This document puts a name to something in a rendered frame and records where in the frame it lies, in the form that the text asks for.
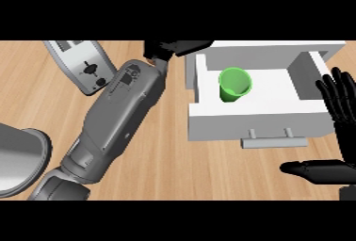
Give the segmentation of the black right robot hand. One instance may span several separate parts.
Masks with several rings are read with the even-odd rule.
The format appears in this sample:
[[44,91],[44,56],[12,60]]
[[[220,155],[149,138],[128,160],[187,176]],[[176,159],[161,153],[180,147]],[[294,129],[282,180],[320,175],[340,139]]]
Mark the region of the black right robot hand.
[[279,169],[314,185],[344,185],[340,200],[356,201],[356,81],[348,72],[334,67],[316,87],[334,121],[343,159],[286,162]]

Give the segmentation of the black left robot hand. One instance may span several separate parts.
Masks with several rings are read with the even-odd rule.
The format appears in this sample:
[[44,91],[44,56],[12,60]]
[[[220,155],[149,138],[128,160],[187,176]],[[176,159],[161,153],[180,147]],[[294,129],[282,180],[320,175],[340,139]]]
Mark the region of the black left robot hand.
[[145,40],[143,57],[168,61],[171,56],[184,56],[210,47],[213,40]]

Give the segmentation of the green cup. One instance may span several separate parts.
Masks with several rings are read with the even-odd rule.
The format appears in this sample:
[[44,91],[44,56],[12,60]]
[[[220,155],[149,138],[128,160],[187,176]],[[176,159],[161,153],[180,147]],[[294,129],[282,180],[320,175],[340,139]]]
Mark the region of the green cup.
[[235,102],[251,90],[251,77],[245,70],[238,67],[227,67],[218,75],[220,99]]

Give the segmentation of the white open drawer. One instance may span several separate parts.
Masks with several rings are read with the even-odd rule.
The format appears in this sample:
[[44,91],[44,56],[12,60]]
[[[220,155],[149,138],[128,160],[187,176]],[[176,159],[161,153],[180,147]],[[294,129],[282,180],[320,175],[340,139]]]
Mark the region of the white open drawer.
[[235,102],[220,99],[217,71],[207,69],[207,55],[195,56],[196,101],[189,104],[187,138],[192,141],[283,137],[322,137],[334,132],[332,120],[320,96],[297,93],[285,69],[249,70],[249,93]]

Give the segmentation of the grey toaster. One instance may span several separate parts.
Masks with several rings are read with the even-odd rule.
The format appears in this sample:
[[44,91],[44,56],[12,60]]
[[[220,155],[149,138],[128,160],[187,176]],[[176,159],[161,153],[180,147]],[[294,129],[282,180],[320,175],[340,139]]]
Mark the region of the grey toaster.
[[46,40],[43,44],[80,91],[93,95],[117,73],[102,45],[94,40]]

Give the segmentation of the white cabinet body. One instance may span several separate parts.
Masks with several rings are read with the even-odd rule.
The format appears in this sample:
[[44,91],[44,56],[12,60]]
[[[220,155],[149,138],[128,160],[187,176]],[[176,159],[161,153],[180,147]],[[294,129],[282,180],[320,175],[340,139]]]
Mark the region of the white cabinet body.
[[344,45],[344,40],[216,40],[184,57],[186,87],[192,88],[196,80],[196,54],[205,54],[210,71],[229,66],[245,70],[286,69],[301,52],[319,52],[326,61]]

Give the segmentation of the grey round pot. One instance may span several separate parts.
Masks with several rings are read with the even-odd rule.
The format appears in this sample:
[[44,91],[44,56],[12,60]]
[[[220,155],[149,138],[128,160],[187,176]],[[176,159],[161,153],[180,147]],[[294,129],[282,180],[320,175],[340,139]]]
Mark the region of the grey round pot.
[[44,132],[0,123],[0,199],[15,196],[32,185],[47,168],[52,149]]

